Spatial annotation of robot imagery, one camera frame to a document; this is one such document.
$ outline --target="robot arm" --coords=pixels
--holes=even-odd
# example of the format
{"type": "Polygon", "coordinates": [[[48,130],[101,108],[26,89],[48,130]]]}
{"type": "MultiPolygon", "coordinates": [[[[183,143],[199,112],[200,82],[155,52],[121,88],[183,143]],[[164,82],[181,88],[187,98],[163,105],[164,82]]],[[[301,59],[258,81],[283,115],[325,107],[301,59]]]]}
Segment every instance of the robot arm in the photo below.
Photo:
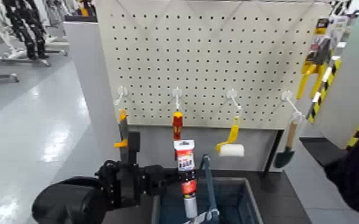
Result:
{"type": "MultiPolygon", "coordinates": [[[[130,132],[129,145],[134,141],[139,141],[139,133],[130,132]]],[[[139,167],[136,161],[112,160],[105,161],[95,175],[66,179],[44,189],[33,203],[33,218],[41,224],[100,224],[107,211],[140,205],[144,192],[159,195],[173,183],[195,178],[194,170],[167,171],[160,165],[139,167]]]]}

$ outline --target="white hook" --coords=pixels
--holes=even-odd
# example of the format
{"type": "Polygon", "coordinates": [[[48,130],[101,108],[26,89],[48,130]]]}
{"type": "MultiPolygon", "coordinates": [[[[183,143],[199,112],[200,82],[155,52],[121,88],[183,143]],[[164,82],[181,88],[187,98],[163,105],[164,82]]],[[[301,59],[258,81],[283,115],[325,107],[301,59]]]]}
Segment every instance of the white hook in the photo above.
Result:
{"type": "Polygon", "coordinates": [[[237,97],[237,91],[235,89],[230,89],[227,92],[227,99],[233,100],[233,103],[234,103],[235,107],[237,108],[237,110],[242,110],[241,105],[239,105],[237,103],[237,101],[235,100],[235,97],[237,97]]]}
{"type": "Polygon", "coordinates": [[[118,97],[118,99],[114,100],[114,106],[117,106],[118,104],[120,104],[122,98],[126,97],[128,95],[128,90],[125,86],[121,85],[120,87],[118,87],[117,93],[118,93],[119,97],[118,97]]]}
{"type": "Polygon", "coordinates": [[[180,110],[180,97],[182,96],[182,90],[178,87],[172,90],[172,96],[175,97],[175,107],[180,110]]]}
{"type": "Polygon", "coordinates": [[[293,96],[292,92],[291,92],[290,90],[287,90],[287,91],[285,91],[285,92],[283,92],[283,93],[281,94],[281,100],[282,100],[283,102],[288,102],[288,103],[291,105],[291,107],[293,108],[293,110],[295,111],[295,112],[292,114],[291,121],[298,119],[298,123],[301,123],[301,122],[302,122],[302,119],[303,119],[304,117],[306,117],[306,116],[303,115],[302,112],[300,112],[300,111],[296,108],[295,104],[291,101],[292,96],[293,96]]]}

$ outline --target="wooden handle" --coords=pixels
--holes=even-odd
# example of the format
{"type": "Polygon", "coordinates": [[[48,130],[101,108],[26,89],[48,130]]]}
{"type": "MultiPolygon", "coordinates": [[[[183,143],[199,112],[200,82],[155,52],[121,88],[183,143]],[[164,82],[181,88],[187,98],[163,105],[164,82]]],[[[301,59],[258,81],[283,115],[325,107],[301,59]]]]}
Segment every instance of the wooden handle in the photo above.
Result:
{"type": "Polygon", "coordinates": [[[286,147],[292,148],[293,139],[295,137],[296,127],[298,127],[298,122],[292,121],[291,125],[289,126],[289,132],[288,132],[288,138],[287,138],[287,144],[286,147]]]}

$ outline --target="orange tool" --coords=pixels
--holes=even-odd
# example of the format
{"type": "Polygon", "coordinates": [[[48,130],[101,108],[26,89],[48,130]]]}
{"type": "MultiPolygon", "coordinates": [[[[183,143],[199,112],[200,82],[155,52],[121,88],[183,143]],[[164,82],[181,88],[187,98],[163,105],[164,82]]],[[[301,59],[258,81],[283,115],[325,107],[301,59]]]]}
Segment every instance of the orange tool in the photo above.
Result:
{"type": "Polygon", "coordinates": [[[172,128],[173,128],[173,139],[174,141],[181,140],[181,129],[182,129],[182,113],[179,111],[174,112],[172,116],[172,128]]]}

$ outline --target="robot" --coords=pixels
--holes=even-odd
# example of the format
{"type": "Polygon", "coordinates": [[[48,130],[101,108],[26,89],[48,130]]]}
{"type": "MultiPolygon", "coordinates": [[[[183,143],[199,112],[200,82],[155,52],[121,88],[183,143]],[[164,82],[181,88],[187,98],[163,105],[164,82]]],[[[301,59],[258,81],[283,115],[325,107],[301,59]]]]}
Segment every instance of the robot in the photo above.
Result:
{"type": "Polygon", "coordinates": [[[25,43],[28,58],[31,60],[48,58],[45,55],[45,40],[43,38],[46,31],[40,21],[35,2],[33,0],[3,0],[3,4],[7,11],[6,16],[13,25],[13,31],[17,39],[25,43]],[[35,42],[27,31],[26,24],[35,35],[36,47],[35,42]]]}

